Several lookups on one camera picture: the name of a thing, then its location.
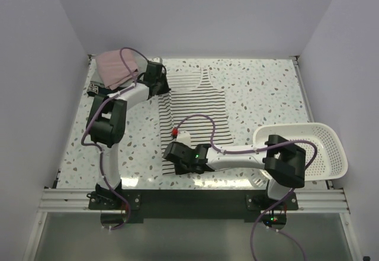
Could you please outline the pink tank top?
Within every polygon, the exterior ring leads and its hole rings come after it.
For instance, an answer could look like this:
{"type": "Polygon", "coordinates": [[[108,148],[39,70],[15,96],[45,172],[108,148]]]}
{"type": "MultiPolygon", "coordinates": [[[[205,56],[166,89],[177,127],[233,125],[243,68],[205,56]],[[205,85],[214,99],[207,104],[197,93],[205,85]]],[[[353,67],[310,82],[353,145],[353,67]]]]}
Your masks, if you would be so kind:
{"type": "Polygon", "coordinates": [[[127,79],[137,79],[136,59],[129,49],[106,51],[97,55],[95,60],[99,76],[109,89],[116,89],[127,79]]]}

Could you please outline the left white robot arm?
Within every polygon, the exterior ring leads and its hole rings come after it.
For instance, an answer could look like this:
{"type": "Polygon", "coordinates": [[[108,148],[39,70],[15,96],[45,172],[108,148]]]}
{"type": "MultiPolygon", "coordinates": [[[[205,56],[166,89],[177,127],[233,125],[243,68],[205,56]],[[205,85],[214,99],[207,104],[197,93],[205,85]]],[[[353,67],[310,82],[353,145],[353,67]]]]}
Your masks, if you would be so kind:
{"type": "Polygon", "coordinates": [[[170,91],[166,68],[162,63],[148,61],[146,71],[125,89],[109,95],[95,96],[81,144],[94,146],[99,152],[97,192],[104,192],[102,203],[109,209],[118,208],[123,201],[121,176],[118,169],[118,145],[122,140],[127,111],[157,95],[170,91]]]}

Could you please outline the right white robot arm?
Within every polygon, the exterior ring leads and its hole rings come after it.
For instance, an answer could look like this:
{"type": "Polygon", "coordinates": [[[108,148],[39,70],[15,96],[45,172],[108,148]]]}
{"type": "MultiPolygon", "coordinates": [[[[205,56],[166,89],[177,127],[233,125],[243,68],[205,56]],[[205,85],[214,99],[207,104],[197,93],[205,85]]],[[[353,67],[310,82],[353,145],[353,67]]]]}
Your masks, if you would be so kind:
{"type": "Polygon", "coordinates": [[[173,141],[166,147],[163,158],[174,164],[179,175],[234,168],[264,170],[271,177],[264,203],[272,210],[285,202],[287,192],[305,184],[306,151],[279,135],[268,136],[257,147],[199,144],[191,148],[173,141]]]}

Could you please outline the striped black white tank top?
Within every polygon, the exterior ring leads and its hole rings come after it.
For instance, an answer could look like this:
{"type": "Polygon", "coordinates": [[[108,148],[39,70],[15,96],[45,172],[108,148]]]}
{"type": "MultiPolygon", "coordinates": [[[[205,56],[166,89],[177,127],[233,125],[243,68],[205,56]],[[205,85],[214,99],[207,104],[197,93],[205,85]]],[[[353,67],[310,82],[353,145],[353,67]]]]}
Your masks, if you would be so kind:
{"type": "Polygon", "coordinates": [[[184,118],[194,114],[213,119],[216,125],[215,144],[233,144],[226,118],[224,91],[213,85],[208,70],[170,70],[167,80],[171,91],[158,96],[161,153],[173,141],[172,130],[184,118]]]}

